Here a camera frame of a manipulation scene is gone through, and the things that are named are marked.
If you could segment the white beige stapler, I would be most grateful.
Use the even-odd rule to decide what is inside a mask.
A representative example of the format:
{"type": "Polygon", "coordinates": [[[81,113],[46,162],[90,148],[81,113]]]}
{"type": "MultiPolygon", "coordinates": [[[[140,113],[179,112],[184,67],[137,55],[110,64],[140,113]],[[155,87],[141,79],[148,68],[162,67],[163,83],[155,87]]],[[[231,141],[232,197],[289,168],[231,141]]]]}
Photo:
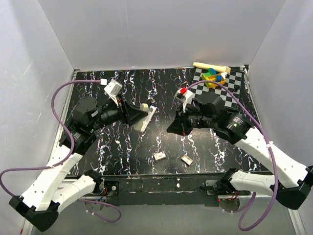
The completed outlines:
{"type": "Polygon", "coordinates": [[[147,103],[142,103],[139,109],[141,111],[145,111],[147,113],[147,116],[141,118],[134,125],[134,130],[139,131],[139,132],[144,132],[156,111],[156,107],[154,107],[153,105],[149,106],[147,103]]]}

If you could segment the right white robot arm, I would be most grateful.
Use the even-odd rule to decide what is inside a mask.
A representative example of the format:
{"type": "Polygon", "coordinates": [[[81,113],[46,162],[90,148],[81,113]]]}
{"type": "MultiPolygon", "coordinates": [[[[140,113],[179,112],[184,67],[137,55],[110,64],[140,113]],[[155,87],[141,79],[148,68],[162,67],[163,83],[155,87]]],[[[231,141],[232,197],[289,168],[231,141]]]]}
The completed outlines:
{"type": "Polygon", "coordinates": [[[195,97],[190,90],[180,89],[175,97],[182,104],[176,110],[168,133],[188,136],[194,128],[212,129],[221,139],[247,152],[274,175],[246,173],[231,168],[226,174],[205,189],[217,195],[234,194],[236,191],[253,191],[268,196],[278,184],[275,199],[283,206],[297,210],[306,200],[313,186],[313,168],[305,166],[265,141],[264,135],[251,121],[237,110],[226,107],[222,98],[213,92],[195,97]]]}

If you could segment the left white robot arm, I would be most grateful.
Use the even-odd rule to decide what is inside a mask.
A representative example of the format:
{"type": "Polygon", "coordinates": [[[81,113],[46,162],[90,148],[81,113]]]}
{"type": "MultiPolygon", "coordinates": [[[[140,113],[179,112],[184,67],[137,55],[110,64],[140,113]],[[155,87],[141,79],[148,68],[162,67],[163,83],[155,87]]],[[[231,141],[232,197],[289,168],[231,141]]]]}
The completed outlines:
{"type": "Polygon", "coordinates": [[[148,113],[148,104],[135,106],[121,96],[117,101],[107,100],[103,106],[98,106],[93,97],[80,99],[67,125],[71,136],[62,134],[54,158],[47,164],[48,168],[22,195],[13,196],[10,206],[44,232],[54,224],[62,210],[80,197],[106,194],[105,180],[94,170],[85,172],[61,190],[58,187],[96,141],[96,130],[120,121],[123,125],[143,131],[148,123],[145,120],[148,113]]]}

